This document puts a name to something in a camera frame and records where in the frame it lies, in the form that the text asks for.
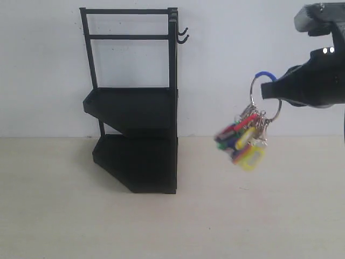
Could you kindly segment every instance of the hook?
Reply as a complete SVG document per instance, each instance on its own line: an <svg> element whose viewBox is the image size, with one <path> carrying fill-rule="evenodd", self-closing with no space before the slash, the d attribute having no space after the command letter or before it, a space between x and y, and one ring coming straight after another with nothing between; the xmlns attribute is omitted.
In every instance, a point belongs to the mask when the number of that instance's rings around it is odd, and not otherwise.
<svg viewBox="0 0 345 259"><path fill-rule="evenodd" d="M185 28L183 32L179 32L178 35L179 36L183 36L183 35L185 35L187 33L187 31L188 31L188 27Z"/></svg>
<svg viewBox="0 0 345 259"><path fill-rule="evenodd" d="M183 40L177 39L177 43L184 44L188 40L188 38L189 38L189 34Z"/></svg>

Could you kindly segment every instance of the black shelf rack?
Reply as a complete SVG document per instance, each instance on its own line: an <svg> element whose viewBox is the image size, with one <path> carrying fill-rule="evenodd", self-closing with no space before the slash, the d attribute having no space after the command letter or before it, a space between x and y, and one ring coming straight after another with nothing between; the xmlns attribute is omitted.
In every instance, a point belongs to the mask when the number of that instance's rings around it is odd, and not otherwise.
<svg viewBox="0 0 345 259"><path fill-rule="evenodd" d="M99 121L101 137L93 160L134 193L175 194L177 188L178 9L80 8L93 89L84 111ZM91 35L88 14L167 15L167 35ZM91 40L167 40L169 87L98 87ZM104 124L121 134L106 134Z"/></svg>

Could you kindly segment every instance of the keychain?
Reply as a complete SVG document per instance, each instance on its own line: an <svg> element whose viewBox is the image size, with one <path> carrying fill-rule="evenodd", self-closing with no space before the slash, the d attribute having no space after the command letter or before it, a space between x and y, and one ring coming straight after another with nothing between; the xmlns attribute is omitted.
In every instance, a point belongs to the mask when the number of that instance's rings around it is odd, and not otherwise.
<svg viewBox="0 0 345 259"><path fill-rule="evenodd" d="M246 171L255 169L264 157L267 147L267 127L277 119L282 106L282 101L278 100L278 111L272 119L266 118L265 111L258 110L253 100L253 86L261 76L267 76L272 81L276 80L275 76L269 72L257 73L250 87L250 104L241 115L235 117L232 124L214 138L218 149L227 152L232 163Z"/></svg>

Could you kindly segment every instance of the white tabletop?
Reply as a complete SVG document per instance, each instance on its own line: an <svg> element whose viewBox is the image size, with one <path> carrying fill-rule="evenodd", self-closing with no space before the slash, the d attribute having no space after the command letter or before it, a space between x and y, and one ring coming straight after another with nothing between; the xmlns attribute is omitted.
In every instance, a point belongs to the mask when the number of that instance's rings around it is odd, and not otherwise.
<svg viewBox="0 0 345 259"><path fill-rule="evenodd" d="M270 138L254 172L180 138L176 195L132 194L96 139L0 139L0 258L344 258L343 137Z"/></svg>

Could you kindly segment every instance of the black metal frame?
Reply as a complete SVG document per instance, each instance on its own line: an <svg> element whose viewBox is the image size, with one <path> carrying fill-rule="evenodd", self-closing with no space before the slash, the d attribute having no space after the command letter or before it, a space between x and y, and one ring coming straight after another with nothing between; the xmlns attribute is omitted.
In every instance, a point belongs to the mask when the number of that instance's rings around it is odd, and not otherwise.
<svg viewBox="0 0 345 259"><path fill-rule="evenodd" d="M178 31L178 10L177 8L167 9L87 9L80 8L82 26L84 30L84 37L86 43L86 51L88 56L88 63L90 68L91 80L93 85L93 91L98 89L95 64L91 46L91 40L168 40L169 44L169 99L170 99L170 114L168 115L173 127L168 130L168 138L170 140L176 140L171 145L171 153L174 154L174 159L171 159L170 168L174 174L171 175L170 182L173 182L173 189L163 190L166 193L175 193L177 188L176 183L176 171L177 171L177 44L184 44L189 35L183 40L179 40L178 36L184 36L187 33L186 28L182 33ZM168 15L168 34L167 35L91 35L89 33L87 14L111 14L111 15ZM101 139L106 137L104 123L99 119L99 127L101 133Z"/></svg>

